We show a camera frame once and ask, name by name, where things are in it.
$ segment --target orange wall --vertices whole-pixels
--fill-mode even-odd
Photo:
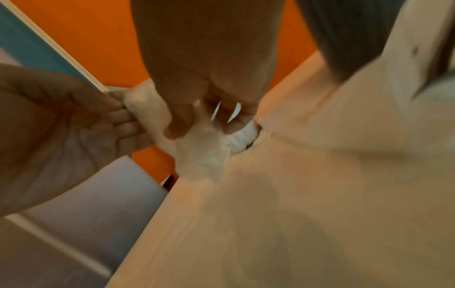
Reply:
[[[11,1],[104,85],[133,87],[148,77],[129,0]],[[315,50],[297,5],[287,0],[272,86]],[[173,159],[156,147],[135,153],[133,160],[158,182],[173,172]]]

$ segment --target white tissue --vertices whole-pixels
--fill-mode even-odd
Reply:
[[[171,114],[151,79],[127,91],[123,102],[157,146],[175,158],[176,172],[191,181],[208,178],[218,183],[228,156],[246,149],[259,135],[254,122],[233,135],[224,135],[215,129],[211,115],[197,102],[194,104],[196,121],[190,131],[180,139],[167,139],[163,131],[171,121]]]

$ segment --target palm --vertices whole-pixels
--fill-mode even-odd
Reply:
[[[86,87],[10,88],[0,85],[0,211],[49,200],[151,144],[121,103]]]

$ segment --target hand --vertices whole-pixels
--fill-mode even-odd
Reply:
[[[50,200],[151,140],[77,78],[0,65],[0,216]]]
[[[227,134],[257,112],[272,80],[283,0],[132,0],[144,64],[172,121],[164,134],[184,136],[203,100]],[[242,109],[228,123],[236,104]]]

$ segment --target human hand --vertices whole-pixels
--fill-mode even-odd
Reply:
[[[0,65],[0,135],[0,216],[152,144],[121,102],[82,80],[8,65]]]
[[[248,124],[272,80],[283,0],[131,0],[144,64],[184,136],[202,100],[227,134]],[[237,103],[238,116],[228,123]]]

